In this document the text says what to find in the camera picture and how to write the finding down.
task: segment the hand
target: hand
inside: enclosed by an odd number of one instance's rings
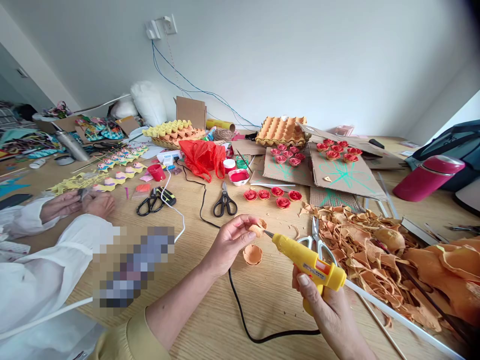
[[[78,195],[78,190],[66,192],[47,201],[41,207],[41,223],[45,224],[59,216],[68,216],[77,212],[82,208],[82,204],[79,201],[80,196]]]
[[[357,328],[343,287],[335,291],[324,286],[322,298],[314,282],[295,265],[292,277],[291,287],[308,301],[318,329],[340,359],[376,359]]]
[[[86,214],[106,219],[115,209],[115,198],[109,192],[89,192],[83,198],[83,211]]]
[[[239,251],[255,239],[255,233],[249,231],[253,224],[260,224],[258,217],[244,214],[224,224],[200,265],[216,278],[225,274]]]

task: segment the yellow egg carton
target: yellow egg carton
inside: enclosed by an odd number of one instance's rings
[[[199,140],[205,137],[205,130],[194,128],[190,120],[164,122],[143,130],[142,133],[151,137],[155,145],[173,150],[180,149],[181,140]]]
[[[280,117],[268,116],[258,132],[255,142],[265,147],[285,144],[302,148],[312,135],[304,133],[296,123],[307,124],[307,118],[289,117],[282,120]]]

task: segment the white sleeve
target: white sleeve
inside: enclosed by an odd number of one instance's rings
[[[0,211],[0,226],[3,227],[1,232],[8,235],[2,238],[2,240],[36,235],[53,228],[61,217],[56,217],[42,224],[40,212],[42,211],[42,206],[54,198],[55,196],[42,197],[25,206],[12,206]]]
[[[111,223],[83,214],[54,247],[0,263],[0,333],[58,310],[92,260],[94,245],[112,237]]]

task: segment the orange egg carton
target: orange egg carton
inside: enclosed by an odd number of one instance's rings
[[[289,117],[282,120],[280,117],[268,116],[255,138],[255,142],[265,147],[276,147],[279,144],[304,147],[312,136],[300,128],[300,124],[307,124],[306,117]]]

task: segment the hot glue gun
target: hot glue gun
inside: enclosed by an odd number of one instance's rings
[[[285,235],[273,234],[266,230],[264,232],[271,237],[272,243],[276,245],[279,252],[289,257],[300,271],[310,276],[320,295],[323,293],[324,286],[335,291],[344,286],[347,274],[341,267],[322,261],[318,253]],[[303,299],[303,308],[313,316],[306,299]]]

